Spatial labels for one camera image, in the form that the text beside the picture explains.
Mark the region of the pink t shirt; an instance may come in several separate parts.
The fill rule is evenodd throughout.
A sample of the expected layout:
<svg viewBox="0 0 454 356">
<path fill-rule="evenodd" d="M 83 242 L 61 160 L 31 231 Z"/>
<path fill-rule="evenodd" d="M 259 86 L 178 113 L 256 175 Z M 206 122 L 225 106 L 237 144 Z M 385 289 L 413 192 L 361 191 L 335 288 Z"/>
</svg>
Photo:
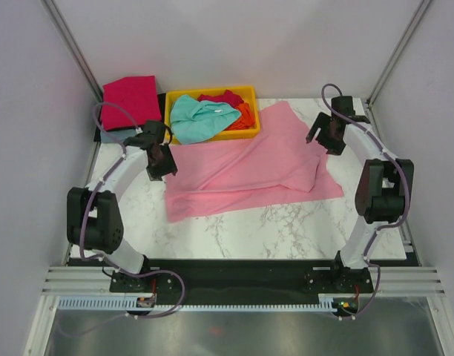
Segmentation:
<svg viewBox="0 0 454 356">
<path fill-rule="evenodd" d="M 306 143 L 309 127 L 288 102 L 263 109 L 260 124 L 252 139 L 172 147 L 178 172 L 166 179 L 169 222 L 343 196 L 327 170 L 325 149 Z"/>
</svg>

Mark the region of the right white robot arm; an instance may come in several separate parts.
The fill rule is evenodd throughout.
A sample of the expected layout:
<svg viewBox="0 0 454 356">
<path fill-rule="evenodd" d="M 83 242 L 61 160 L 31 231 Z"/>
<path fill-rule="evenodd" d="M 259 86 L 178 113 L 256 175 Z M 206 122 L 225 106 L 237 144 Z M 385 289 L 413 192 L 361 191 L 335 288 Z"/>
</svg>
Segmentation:
<svg viewBox="0 0 454 356">
<path fill-rule="evenodd" d="M 350 148 L 363 166 L 355 193 L 357 221 L 327 271 L 331 287 L 344 292 L 370 278 L 369 258 L 379 233 L 404 222 L 410 206 L 414 165 L 385 148 L 369 120 L 356 114 L 352 97 L 339 95 L 328 104 L 330 112 L 318 114 L 306 141 L 316 141 L 334 156 Z"/>
</svg>

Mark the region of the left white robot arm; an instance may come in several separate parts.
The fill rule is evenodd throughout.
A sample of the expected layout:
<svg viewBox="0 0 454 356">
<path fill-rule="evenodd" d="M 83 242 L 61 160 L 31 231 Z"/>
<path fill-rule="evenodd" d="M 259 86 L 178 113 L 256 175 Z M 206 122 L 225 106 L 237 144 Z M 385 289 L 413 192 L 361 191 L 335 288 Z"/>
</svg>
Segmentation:
<svg viewBox="0 0 454 356">
<path fill-rule="evenodd" d="M 164 123 L 149 121 L 136 136 L 121 142 L 121 156 L 103 175 L 84 188 L 74 187 L 67 195 L 67 238 L 79 247 L 81 260 L 100 260 L 127 274 L 127 284 L 135 291 L 146 291 L 152 273 L 144 269 L 148 258 L 124 238 L 119 201 L 132 182 L 146 173 L 151 181 L 176 175 L 177 165 Z"/>
</svg>

